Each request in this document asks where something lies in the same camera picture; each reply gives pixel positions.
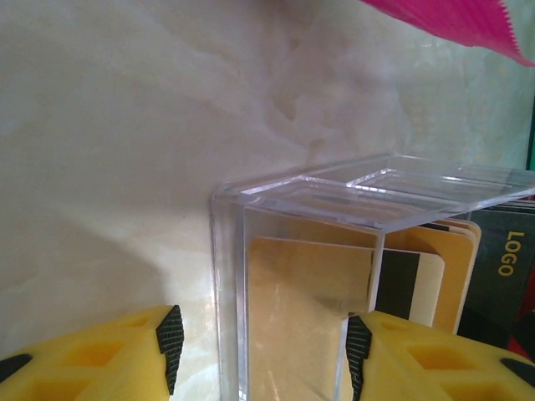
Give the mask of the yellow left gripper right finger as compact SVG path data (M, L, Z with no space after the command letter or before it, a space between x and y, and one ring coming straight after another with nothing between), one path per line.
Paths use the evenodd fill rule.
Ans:
M532 400L534 364L506 349L382 312L351 316L355 400Z

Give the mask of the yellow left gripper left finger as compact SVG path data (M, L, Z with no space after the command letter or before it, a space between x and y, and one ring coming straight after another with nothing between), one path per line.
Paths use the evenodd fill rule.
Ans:
M167 400L182 349L180 307L151 307L2 358L1 398Z

